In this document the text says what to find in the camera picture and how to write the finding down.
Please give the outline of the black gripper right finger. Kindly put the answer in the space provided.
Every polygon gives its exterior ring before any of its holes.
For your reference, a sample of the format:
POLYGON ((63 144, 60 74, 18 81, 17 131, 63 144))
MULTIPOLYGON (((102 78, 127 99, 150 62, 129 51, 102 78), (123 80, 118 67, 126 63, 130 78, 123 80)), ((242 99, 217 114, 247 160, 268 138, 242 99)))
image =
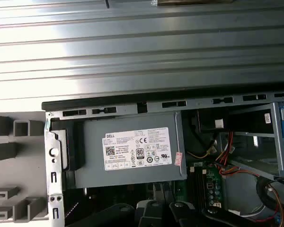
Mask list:
POLYGON ((272 221, 256 222, 222 208, 210 206, 201 211, 191 209, 187 203, 169 205, 178 227, 275 227, 272 221))

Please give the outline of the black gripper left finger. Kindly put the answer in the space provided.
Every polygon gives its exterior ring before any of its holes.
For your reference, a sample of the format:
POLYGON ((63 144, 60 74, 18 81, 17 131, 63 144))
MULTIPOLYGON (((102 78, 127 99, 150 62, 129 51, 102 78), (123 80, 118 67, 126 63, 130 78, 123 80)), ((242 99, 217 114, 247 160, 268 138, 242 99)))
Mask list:
POLYGON ((161 202, 144 200, 134 208, 119 203, 78 220, 70 227, 161 227, 164 206, 161 202))

